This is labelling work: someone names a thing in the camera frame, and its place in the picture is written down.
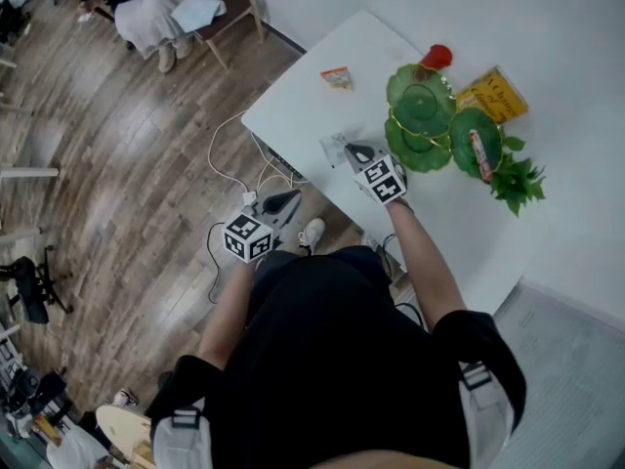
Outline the black grey office chair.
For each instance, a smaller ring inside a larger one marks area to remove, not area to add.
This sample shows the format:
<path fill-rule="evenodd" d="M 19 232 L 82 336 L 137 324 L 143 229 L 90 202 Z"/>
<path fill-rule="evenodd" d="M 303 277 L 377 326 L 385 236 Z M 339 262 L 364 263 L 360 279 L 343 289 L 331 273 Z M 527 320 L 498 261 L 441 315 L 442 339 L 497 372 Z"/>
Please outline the black grey office chair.
<path fill-rule="evenodd" d="M 16 285 L 17 294 L 7 297 L 10 316 L 15 317 L 14 307 L 21 303 L 25 318 L 30 323 L 46 325 L 49 323 L 47 306 L 58 305 L 66 315 L 74 312 L 72 305 L 66 305 L 55 289 L 57 281 L 63 281 L 73 277 L 72 272 L 67 272 L 58 279 L 50 275 L 50 252 L 56 250 L 54 245 L 47 245 L 44 249 L 44 260 L 35 264 L 28 257 L 22 256 L 7 266 L 0 266 L 0 281 L 13 281 Z"/>

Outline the red cup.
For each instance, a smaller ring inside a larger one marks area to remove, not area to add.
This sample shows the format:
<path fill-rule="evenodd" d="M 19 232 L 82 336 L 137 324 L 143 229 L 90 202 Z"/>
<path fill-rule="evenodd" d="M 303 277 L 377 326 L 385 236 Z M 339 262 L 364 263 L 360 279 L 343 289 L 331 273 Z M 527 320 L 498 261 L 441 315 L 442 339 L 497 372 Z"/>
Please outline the red cup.
<path fill-rule="evenodd" d="M 429 52 L 421 59 L 419 64 L 425 68 L 440 71 L 449 67 L 453 62 L 452 52 L 444 45 L 432 45 Z"/>

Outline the red white snack bar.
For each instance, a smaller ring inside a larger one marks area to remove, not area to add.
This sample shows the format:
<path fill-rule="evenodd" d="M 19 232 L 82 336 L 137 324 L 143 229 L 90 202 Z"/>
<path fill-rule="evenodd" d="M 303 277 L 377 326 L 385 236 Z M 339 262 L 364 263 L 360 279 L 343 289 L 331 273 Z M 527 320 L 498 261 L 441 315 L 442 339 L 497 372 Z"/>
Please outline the red white snack bar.
<path fill-rule="evenodd" d="M 484 182 L 490 183 L 493 179 L 492 170 L 479 132 L 475 129 L 472 129 L 469 132 L 469 137 L 478 164 L 480 177 Z"/>

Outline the person's left white shoe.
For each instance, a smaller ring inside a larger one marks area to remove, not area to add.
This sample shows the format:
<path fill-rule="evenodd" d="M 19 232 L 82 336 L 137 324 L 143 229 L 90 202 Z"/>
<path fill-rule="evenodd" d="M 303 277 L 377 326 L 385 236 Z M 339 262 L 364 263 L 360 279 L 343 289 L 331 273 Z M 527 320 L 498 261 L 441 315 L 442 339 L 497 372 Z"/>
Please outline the person's left white shoe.
<path fill-rule="evenodd" d="M 313 255 L 325 232 L 325 222 L 320 218 L 310 220 L 298 234 L 298 246 Z"/>

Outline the green potted plant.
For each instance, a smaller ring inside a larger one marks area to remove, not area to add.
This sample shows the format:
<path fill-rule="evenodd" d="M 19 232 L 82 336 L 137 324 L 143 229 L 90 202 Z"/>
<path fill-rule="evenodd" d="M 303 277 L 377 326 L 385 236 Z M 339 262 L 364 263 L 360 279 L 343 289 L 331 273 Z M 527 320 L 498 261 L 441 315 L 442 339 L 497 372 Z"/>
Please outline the green potted plant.
<path fill-rule="evenodd" d="M 490 186 L 490 193 L 497 200 L 504 201 L 518 217 L 528 202 L 546 198 L 542 188 L 545 168 L 535 166 L 531 158 L 515 160 L 514 152 L 521 151 L 525 141 L 506 134 L 501 139 L 501 159 L 497 168 L 490 173 L 487 184 Z"/>

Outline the cluttered shelf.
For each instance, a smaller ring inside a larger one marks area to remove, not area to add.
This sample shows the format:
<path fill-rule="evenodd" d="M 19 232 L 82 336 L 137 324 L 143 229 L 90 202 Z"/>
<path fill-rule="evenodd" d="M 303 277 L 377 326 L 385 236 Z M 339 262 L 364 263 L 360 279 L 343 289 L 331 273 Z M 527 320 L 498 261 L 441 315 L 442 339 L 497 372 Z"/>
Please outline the cluttered shelf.
<path fill-rule="evenodd" d="M 72 425 L 73 403 L 26 365 L 12 341 L 19 329 L 0 322 L 0 457 L 9 468 L 50 469 L 47 446 Z"/>

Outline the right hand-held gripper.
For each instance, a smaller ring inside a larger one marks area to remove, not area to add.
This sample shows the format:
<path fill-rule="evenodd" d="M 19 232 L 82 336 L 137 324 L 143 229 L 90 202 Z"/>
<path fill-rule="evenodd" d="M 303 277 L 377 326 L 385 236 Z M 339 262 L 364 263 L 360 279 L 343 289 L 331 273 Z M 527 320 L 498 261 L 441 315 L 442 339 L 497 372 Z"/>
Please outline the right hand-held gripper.
<path fill-rule="evenodd" d="M 348 143 L 344 153 L 355 172 L 354 179 L 358 186 L 376 203 L 386 205 L 406 194 L 406 184 L 396 171 L 395 161 L 379 143 Z M 375 162 L 365 168 L 367 161 Z"/>

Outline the orange snack packet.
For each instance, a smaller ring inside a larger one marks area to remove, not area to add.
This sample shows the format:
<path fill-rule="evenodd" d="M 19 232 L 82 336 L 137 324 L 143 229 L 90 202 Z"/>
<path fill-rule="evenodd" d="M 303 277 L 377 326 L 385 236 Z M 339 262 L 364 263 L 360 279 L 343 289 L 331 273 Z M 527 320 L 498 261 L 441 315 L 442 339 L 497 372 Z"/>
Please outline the orange snack packet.
<path fill-rule="evenodd" d="M 352 90 L 352 81 L 349 69 L 346 66 L 325 70 L 321 78 L 332 88 Z"/>

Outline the clear white small packet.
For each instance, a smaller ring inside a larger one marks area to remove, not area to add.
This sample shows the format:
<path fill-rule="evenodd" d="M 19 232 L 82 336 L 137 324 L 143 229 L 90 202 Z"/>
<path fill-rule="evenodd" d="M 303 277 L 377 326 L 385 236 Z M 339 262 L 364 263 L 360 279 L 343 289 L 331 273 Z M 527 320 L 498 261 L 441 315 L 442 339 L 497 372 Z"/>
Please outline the clear white small packet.
<path fill-rule="evenodd" d="M 340 132 L 324 136 L 319 140 L 331 168 L 336 168 L 347 161 L 346 146 L 357 139 L 358 134 L 356 132 Z"/>

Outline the person's right forearm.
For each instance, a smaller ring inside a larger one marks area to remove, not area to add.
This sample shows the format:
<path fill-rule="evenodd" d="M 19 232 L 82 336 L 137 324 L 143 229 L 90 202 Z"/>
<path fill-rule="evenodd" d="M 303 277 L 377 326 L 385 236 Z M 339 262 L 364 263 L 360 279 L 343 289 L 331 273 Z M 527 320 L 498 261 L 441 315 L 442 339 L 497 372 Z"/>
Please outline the person's right forearm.
<path fill-rule="evenodd" d="M 456 280 L 438 247 L 402 201 L 386 205 L 425 323 L 433 330 L 446 315 L 466 310 Z"/>

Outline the green glass tiered plates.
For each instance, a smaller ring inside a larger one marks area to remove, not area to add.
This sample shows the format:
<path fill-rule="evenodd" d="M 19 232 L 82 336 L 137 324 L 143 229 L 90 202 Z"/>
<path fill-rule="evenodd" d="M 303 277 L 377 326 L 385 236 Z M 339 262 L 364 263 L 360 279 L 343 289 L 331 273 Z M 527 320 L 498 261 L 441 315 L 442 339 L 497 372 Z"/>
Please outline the green glass tiered plates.
<path fill-rule="evenodd" d="M 428 173 L 450 162 L 481 180 L 469 132 L 479 132 L 494 171 L 501 159 L 501 131 L 482 110 L 459 110 L 446 80 L 420 64 L 407 64 L 386 87 L 388 119 L 385 136 L 391 153 L 413 172 Z"/>

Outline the person's left forearm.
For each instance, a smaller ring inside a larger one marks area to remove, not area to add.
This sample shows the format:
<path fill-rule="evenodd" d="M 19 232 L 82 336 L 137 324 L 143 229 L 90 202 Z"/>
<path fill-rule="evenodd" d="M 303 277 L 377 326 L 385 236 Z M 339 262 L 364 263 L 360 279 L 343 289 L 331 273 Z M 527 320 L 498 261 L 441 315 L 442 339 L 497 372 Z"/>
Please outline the person's left forearm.
<path fill-rule="evenodd" d="M 237 261 L 203 333 L 197 356 L 224 369 L 246 326 L 257 262 Z"/>

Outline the black desk control panel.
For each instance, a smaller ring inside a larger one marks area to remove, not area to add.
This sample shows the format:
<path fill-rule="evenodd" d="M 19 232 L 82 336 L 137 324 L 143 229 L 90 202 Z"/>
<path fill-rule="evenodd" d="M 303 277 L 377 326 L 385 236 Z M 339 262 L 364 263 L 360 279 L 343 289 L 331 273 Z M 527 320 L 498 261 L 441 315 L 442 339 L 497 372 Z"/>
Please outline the black desk control panel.
<path fill-rule="evenodd" d="M 250 132 L 249 136 L 260 152 L 261 158 L 265 161 L 265 167 L 262 174 L 264 174 L 268 169 L 273 171 L 273 174 L 268 177 L 268 180 L 270 178 L 281 178 L 289 187 L 293 187 L 294 185 L 303 185 L 309 182 L 282 156 L 269 146 L 262 143 L 254 133 Z"/>

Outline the round wooden table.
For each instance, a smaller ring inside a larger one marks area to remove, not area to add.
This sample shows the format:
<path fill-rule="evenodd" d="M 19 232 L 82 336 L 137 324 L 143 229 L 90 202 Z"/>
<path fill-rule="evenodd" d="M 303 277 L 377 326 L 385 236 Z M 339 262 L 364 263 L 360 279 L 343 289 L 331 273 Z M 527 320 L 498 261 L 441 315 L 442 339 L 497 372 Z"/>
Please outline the round wooden table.
<path fill-rule="evenodd" d="M 132 464 L 156 469 L 150 443 L 150 420 L 133 410 L 102 405 L 96 410 L 97 422 L 111 443 Z"/>

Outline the yellow book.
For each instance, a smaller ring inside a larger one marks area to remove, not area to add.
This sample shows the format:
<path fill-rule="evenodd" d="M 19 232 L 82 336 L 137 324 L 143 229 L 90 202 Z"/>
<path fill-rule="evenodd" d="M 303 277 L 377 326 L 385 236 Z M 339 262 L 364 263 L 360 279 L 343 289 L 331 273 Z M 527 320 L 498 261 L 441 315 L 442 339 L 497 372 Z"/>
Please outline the yellow book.
<path fill-rule="evenodd" d="M 498 125 L 528 113 L 528 104 L 499 66 L 478 77 L 455 98 L 459 110 L 478 108 Z"/>

